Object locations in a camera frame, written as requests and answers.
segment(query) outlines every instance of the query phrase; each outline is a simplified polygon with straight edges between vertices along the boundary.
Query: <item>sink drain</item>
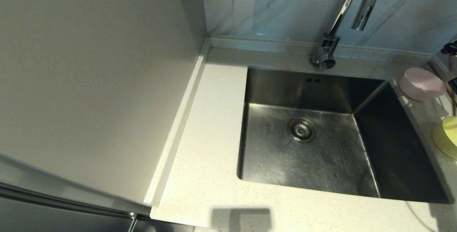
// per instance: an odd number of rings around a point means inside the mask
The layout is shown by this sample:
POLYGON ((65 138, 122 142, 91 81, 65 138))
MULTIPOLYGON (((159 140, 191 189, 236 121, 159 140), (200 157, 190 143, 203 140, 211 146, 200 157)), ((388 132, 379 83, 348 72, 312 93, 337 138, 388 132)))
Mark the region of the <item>sink drain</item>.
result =
POLYGON ((316 128, 304 118, 296 118, 287 125, 289 135, 300 143, 309 143, 316 138, 316 128))

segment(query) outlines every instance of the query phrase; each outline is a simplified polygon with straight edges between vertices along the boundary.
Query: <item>countertop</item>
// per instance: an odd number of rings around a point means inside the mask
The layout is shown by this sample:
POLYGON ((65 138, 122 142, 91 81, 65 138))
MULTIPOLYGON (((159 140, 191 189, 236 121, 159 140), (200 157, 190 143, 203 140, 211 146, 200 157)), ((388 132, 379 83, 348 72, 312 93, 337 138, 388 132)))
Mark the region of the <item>countertop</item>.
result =
POLYGON ((413 122, 454 202, 457 162, 431 133, 450 115, 447 96, 416 102, 397 81, 411 64, 337 59, 313 68, 306 55, 213 48, 191 107, 160 205, 151 218, 231 231, 457 231, 457 205, 344 195, 240 180, 236 175, 248 66, 385 79, 413 122))

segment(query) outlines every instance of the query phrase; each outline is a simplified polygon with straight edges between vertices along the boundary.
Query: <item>yellow cup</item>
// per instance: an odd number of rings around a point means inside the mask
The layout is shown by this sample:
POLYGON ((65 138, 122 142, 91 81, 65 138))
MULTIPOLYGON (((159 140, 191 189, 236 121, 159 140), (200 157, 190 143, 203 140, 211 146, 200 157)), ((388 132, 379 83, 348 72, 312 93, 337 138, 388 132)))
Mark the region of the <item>yellow cup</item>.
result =
POLYGON ((436 146, 447 156, 457 160, 457 117, 447 117, 433 131, 436 146))

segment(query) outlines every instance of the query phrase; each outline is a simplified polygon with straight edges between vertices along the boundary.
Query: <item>stainless steel sink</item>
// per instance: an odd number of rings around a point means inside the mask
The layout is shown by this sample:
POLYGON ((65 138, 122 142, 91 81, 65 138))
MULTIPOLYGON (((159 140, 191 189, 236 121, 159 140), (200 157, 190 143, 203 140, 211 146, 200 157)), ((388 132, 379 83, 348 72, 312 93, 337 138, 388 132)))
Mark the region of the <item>stainless steel sink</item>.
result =
POLYGON ((250 68, 238 177, 449 202, 392 87, 375 79, 250 68))

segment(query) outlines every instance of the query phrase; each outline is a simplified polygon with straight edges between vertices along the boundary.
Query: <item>faucet spout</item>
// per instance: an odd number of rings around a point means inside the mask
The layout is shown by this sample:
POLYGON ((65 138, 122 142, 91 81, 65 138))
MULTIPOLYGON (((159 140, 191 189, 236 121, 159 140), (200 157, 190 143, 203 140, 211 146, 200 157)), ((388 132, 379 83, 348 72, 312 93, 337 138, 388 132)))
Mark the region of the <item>faucet spout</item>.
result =
MULTIPOLYGON (((330 69, 335 65, 336 62, 333 58, 333 52, 335 51, 336 45, 338 45, 340 40, 340 37, 336 36, 336 32, 338 31, 338 28, 340 27, 341 22, 343 21, 343 18, 346 15, 351 3, 352 0, 344 0, 330 31, 324 34, 322 45, 316 49, 313 56, 310 58, 310 63, 313 66, 330 69)), ((368 18, 372 13, 375 3, 376 0, 362 0, 359 11, 351 26, 352 29, 364 29, 368 18)))

